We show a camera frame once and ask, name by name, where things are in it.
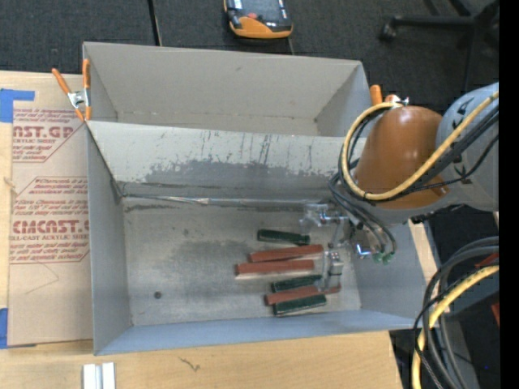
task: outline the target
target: black floor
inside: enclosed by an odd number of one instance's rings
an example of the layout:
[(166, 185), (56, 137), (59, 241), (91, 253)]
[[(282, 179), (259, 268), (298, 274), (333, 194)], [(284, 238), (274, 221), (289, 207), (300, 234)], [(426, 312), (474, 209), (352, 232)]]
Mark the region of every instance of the black floor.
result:
[[(479, 11), (493, 0), (466, 1)], [(429, 2), (439, 14), (457, 16), (447, 0)], [(384, 95), (408, 96), (411, 104), (439, 113), (464, 93), (463, 32), (399, 28), (392, 41), (379, 39), (393, 14), (429, 15), (424, 0), (286, 0), (295, 24), (291, 46), (287, 41), (243, 45), (222, 24), (222, 0), (154, 3), (164, 46), (287, 54), (293, 49), (298, 55), (360, 60), (368, 83), (380, 84)], [(79, 73), (83, 41), (154, 45), (147, 0), (0, 0), (0, 30), (0, 69), (6, 71), (49, 72), (57, 67), (62, 73)], [(487, 42), (477, 47), (468, 90), (499, 80), (498, 49)], [(430, 223), (442, 259), (475, 238), (496, 234), (492, 214), (466, 207), (441, 212)], [(478, 318), (483, 322), (485, 316)], [(467, 329), (474, 353), (496, 350), (477, 338), (487, 333), (487, 326)], [(395, 341), (400, 354), (408, 349), (406, 338)]]

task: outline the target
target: stain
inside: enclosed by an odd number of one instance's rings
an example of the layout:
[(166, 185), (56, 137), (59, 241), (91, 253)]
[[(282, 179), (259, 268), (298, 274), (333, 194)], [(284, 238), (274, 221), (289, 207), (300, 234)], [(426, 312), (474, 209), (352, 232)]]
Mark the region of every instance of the stain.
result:
[(176, 209), (176, 207), (167, 206), (164, 204), (148, 204), (148, 205), (137, 204), (135, 206), (127, 207), (126, 209), (124, 209), (124, 212), (130, 213), (133, 211), (146, 211), (148, 209)]
[(193, 365), (190, 361), (188, 361), (187, 359), (182, 359), (181, 357), (178, 358), (182, 363), (186, 363), (187, 365), (189, 365), (189, 367), (191, 367), (191, 369), (196, 373), (199, 371), (200, 369), (200, 365)]

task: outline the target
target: cardboard box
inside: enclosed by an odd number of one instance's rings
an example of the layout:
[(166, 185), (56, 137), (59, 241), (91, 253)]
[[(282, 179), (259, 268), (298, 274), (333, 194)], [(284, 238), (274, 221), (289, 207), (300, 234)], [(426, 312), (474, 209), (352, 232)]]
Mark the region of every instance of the cardboard box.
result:
[(388, 266), (339, 250), (342, 290), (313, 314), (273, 317), (263, 296), (284, 276), (234, 274), (272, 248), (258, 229), (298, 232), (305, 204), (330, 200), (371, 104), (361, 62), (103, 43), (84, 56), (95, 354), (412, 326), (426, 282), (407, 225)]

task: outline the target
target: black cable bundle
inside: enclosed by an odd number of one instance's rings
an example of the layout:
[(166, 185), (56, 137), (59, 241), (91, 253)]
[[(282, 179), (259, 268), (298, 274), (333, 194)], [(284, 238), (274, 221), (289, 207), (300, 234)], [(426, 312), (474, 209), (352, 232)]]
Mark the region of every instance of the black cable bundle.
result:
[[(449, 274), (453, 268), (462, 263), (466, 263), (471, 259), (486, 257), (488, 255), (499, 255), (499, 237), (488, 237), (460, 248), (451, 258), (443, 264), (440, 269), (433, 275), (429, 282), (426, 292), (423, 297), (422, 311), (414, 322), (414, 333), (418, 335), (418, 324), (422, 320), (422, 330), (425, 335), (425, 350), (421, 350), (418, 346), (418, 339), (416, 339), (415, 351), (420, 356), (423, 366), (427, 373), (431, 376), (435, 385), (439, 388), (445, 387), (453, 389), (469, 389), (471, 386), (467, 385), (461, 371), (457, 365), (457, 359), (451, 346), (451, 339), (448, 333), (448, 328), (445, 321), (442, 321), (442, 316), (439, 317), (441, 339), (444, 342), (445, 354), (447, 361), (445, 361), (436, 347), (435, 336), (431, 329), (431, 308), (448, 295), (457, 285), (459, 285), (465, 278), (473, 275), (478, 269), (468, 273), (464, 279), (449, 282)], [(438, 294), (432, 297), (435, 287), (438, 286)], [(453, 375), (448, 371), (447, 365), (453, 371)]]

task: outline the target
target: bin floor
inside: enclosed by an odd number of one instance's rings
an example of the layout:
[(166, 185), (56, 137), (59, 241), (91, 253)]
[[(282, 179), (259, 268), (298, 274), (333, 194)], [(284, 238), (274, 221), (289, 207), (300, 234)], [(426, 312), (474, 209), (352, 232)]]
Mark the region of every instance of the bin floor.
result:
[[(126, 199), (124, 207), (127, 279), (134, 325), (156, 325), (273, 316), (264, 303), (270, 284), (313, 271), (235, 275), (253, 251), (282, 245), (259, 242), (258, 229), (299, 233), (301, 207), (223, 207), (156, 199)], [(333, 227), (314, 227), (311, 243), (324, 247)], [(360, 299), (351, 254), (345, 261), (342, 290), (314, 311), (358, 310)]]

